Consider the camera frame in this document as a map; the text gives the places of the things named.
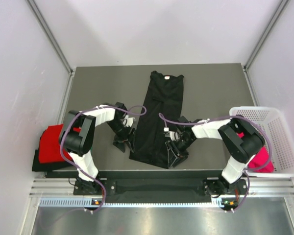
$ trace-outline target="robotic arm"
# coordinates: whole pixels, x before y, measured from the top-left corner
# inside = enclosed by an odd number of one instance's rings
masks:
[[[190,123],[185,117],[178,120],[181,123]],[[213,138],[223,140],[231,157],[219,177],[219,185],[229,189],[243,174],[243,170],[253,159],[255,154],[264,146],[265,140],[258,131],[248,122],[232,118],[222,121],[208,122],[196,120],[203,124],[193,127],[177,126],[180,132],[178,140],[166,142],[169,152],[169,166],[175,167],[188,157],[187,148],[197,139]]]
[[[118,102],[115,105],[99,105],[97,106],[98,109],[80,115],[64,140],[64,149],[80,167],[80,169],[78,169],[78,175],[84,181],[92,182],[93,180],[84,175],[81,170],[93,178],[96,178],[98,174],[98,169],[91,155],[94,132],[97,126],[107,122],[116,134],[113,145],[122,152],[125,152],[125,145],[127,145],[131,151],[134,151],[132,140],[135,136],[136,129],[132,128],[132,126],[135,118],[129,118],[123,111],[114,108],[106,108],[106,106],[115,106],[127,110],[124,104]],[[62,141],[64,132],[69,124],[78,113],[79,111],[69,111],[65,117],[59,136],[59,143]]]

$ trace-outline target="table surface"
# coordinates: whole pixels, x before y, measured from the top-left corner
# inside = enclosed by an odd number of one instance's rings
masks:
[[[127,108],[142,105],[152,71],[185,76],[181,115],[188,120],[225,116],[232,107],[253,106],[241,64],[77,67],[66,112],[104,102],[122,102]],[[92,155],[99,170],[160,169],[130,160],[128,149],[122,153],[112,145],[113,137],[107,124],[95,130]],[[188,151],[189,158],[176,169],[223,169],[229,158],[220,140],[197,140]]]
[[[39,208],[33,235],[294,235],[283,198],[248,198],[234,214],[219,208]]]

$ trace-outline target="white wall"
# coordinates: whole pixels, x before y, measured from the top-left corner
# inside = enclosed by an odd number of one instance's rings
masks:
[[[294,0],[252,64],[250,76],[260,105],[283,111],[294,138]]]
[[[55,124],[68,74],[25,0],[0,1],[0,235],[22,221],[39,137]]]
[[[36,0],[71,67],[242,63],[280,0]]]

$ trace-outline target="black cloth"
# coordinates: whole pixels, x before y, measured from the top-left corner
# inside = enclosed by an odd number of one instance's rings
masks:
[[[162,113],[166,119],[177,121],[181,115],[183,102],[183,75],[178,77],[163,75],[153,71],[144,100],[147,113],[139,118],[134,153],[129,158],[139,162],[168,168],[168,151],[165,144],[164,122],[159,118]],[[170,131],[176,126],[169,124]]]

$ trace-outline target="reflective metal surface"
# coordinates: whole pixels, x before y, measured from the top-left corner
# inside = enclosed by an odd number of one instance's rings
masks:
[[[283,198],[248,198],[236,213],[206,208],[39,208],[33,235],[294,235]]]

